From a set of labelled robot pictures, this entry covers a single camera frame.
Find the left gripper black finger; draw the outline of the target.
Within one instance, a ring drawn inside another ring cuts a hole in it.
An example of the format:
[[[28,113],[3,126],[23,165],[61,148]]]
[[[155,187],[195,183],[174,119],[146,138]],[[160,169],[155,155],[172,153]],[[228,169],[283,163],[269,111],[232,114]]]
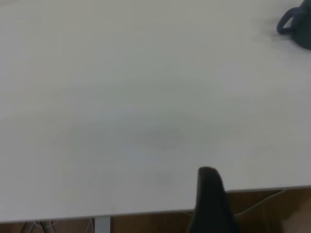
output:
[[[189,233],[236,233],[237,223],[230,209],[219,172],[211,167],[198,170],[196,205]]]

